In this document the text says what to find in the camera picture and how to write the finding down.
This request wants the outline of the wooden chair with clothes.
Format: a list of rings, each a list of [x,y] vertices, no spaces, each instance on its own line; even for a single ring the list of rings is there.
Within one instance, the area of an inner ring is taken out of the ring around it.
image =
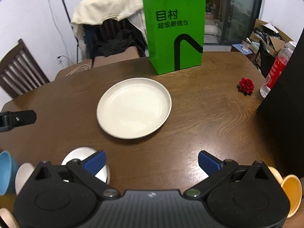
[[[108,19],[101,25],[83,25],[85,49],[92,68],[146,57],[143,34],[128,19]]]

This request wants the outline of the red drink bottle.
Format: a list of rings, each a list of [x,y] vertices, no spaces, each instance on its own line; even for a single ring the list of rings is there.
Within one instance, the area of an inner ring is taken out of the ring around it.
[[[263,98],[267,96],[270,90],[273,88],[281,73],[285,69],[289,59],[291,58],[297,44],[294,41],[289,41],[285,44],[284,48],[278,52],[274,64],[270,69],[265,84],[260,88],[260,94]]]

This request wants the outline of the white bowl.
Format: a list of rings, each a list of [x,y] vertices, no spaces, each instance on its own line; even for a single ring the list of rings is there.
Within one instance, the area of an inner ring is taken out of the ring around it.
[[[72,159],[79,159],[79,160],[83,161],[96,152],[97,151],[95,149],[90,148],[90,147],[76,148],[76,149],[72,150],[69,154],[66,155],[66,157],[61,162],[61,165],[65,165],[67,162],[69,162]],[[107,184],[110,184],[110,171],[109,171],[107,164],[105,164],[103,166],[103,168],[99,169],[99,171],[96,172],[94,174],[94,176],[96,178],[100,179],[101,181],[103,181]]]
[[[18,195],[27,182],[28,178],[31,176],[33,171],[35,170],[35,167],[31,163],[23,163],[16,174],[15,177],[15,192],[16,195]]]

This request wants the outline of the green paper shopping bag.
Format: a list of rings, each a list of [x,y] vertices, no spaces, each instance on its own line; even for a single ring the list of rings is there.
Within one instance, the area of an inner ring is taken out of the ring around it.
[[[206,0],[143,0],[149,61],[157,74],[201,65]]]

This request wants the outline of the white bowl left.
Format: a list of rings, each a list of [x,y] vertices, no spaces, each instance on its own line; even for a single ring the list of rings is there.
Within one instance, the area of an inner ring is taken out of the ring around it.
[[[23,163],[16,174],[15,177],[15,192],[16,195],[18,195],[27,182],[28,178],[31,176],[33,171],[35,170],[35,167],[31,163]]]

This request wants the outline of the red rose flower head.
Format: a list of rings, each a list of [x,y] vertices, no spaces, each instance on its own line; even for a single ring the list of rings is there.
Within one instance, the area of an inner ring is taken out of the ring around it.
[[[243,93],[245,96],[252,95],[255,89],[255,85],[249,78],[242,77],[237,84],[238,91]]]

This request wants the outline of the cream plate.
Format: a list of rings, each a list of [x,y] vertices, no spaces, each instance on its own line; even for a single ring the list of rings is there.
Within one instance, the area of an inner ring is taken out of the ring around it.
[[[99,126],[118,139],[138,139],[154,133],[168,119],[172,98],[161,83],[130,78],[110,87],[100,98]]]
[[[20,228],[18,221],[8,209],[1,208],[0,215],[9,228]]]

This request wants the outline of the dark wooden chair left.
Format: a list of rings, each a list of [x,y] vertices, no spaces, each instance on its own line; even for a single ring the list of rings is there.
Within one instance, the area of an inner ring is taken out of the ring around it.
[[[1,88],[13,99],[49,82],[23,39],[1,59]]]

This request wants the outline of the white bowl right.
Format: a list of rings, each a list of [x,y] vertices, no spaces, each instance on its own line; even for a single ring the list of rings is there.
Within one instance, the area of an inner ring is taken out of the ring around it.
[[[79,159],[79,160],[83,161],[96,152],[97,151],[95,149],[90,148],[90,147],[76,148],[76,149],[72,150],[69,154],[66,155],[66,157],[61,162],[61,165],[65,165],[67,162],[69,162],[72,159]],[[110,184],[110,171],[109,171],[107,164],[105,164],[103,166],[103,168],[99,169],[99,171],[96,172],[94,174],[94,176],[96,178],[100,179],[101,181],[103,181],[107,184]]]

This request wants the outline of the blue bowl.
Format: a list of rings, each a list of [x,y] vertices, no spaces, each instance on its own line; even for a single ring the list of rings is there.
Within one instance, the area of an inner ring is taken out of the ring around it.
[[[0,194],[4,196],[15,192],[15,177],[19,166],[7,150],[1,152],[0,158]]]

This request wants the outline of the black paper shopping bag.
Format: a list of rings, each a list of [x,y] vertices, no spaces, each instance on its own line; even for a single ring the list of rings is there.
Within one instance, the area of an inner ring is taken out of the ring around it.
[[[303,177],[303,35],[278,81],[258,107],[285,174]]]

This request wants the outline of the yellow mug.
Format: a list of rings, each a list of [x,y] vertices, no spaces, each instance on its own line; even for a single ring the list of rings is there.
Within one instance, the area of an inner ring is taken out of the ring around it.
[[[288,176],[283,178],[277,169],[271,166],[269,166],[268,168],[274,175],[275,179],[278,181],[279,185],[282,187],[283,191],[289,199],[290,211],[287,218],[291,218],[295,215],[296,211],[298,211],[302,200],[303,190],[301,181],[294,174],[289,174]]]

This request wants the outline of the cream sweater on chair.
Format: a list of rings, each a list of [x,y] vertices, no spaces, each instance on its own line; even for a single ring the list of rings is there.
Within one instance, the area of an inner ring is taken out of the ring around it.
[[[83,0],[74,9],[71,25],[83,59],[87,58],[84,25],[102,25],[108,19],[128,21],[147,41],[143,0]]]

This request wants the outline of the black garment on chair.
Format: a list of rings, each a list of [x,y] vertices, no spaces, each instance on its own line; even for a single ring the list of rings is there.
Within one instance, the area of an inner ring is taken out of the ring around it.
[[[145,57],[146,42],[140,31],[123,29],[113,39],[98,40],[93,46],[92,57],[112,56],[135,47],[140,57]]]

